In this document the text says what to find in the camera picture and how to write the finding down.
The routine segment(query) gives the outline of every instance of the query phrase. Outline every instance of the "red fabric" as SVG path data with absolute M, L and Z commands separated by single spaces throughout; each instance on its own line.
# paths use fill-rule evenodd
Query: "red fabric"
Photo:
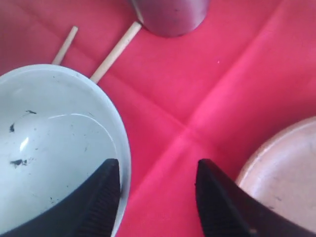
M 125 123 L 132 188 L 119 237 L 201 237 L 197 161 L 235 178 L 279 130 L 316 112 L 316 1 L 213 0 L 191 34 L 135 37 L 99 85 Z M 1 0 L 0 74 L 49 63 L 91 76 L 135 19 L 124 0 Z

